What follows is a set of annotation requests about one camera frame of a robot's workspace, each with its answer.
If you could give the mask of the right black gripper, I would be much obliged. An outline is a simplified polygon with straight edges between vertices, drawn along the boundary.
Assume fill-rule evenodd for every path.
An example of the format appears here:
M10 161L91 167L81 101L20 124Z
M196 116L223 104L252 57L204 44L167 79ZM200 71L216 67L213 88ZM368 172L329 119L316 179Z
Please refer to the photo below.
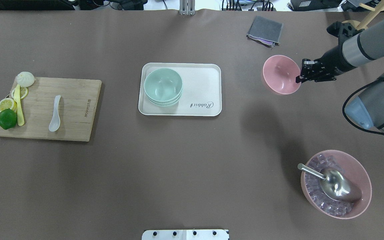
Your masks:
M296 77L296 83L305 83L306 81L325 82L335 81L334 74L329 73L320 61L311 61L302 59L302 65L299 76Z

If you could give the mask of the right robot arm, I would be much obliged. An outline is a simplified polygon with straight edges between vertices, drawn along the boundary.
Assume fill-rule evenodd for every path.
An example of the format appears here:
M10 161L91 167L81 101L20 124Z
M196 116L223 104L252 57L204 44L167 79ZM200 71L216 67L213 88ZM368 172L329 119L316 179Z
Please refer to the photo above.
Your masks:
M334 81L338 75L384 58L384 20L364 30L335 22L327 32L337 37L338 45L318 59L303 59L296 83ZM384 136L384 73L354 91L345 100L342 114L353 127Z

